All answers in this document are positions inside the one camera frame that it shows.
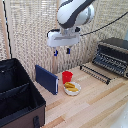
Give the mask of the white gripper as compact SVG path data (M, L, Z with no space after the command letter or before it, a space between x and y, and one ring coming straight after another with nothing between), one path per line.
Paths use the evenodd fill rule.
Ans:
M58 46L72 46L79 42L80 36L78 32L71 34L62 34L60 29L52 29L47 33L47 45L53 47L53 54L55 57L58 55ZM66 49L66 54L71 54L71 47Z

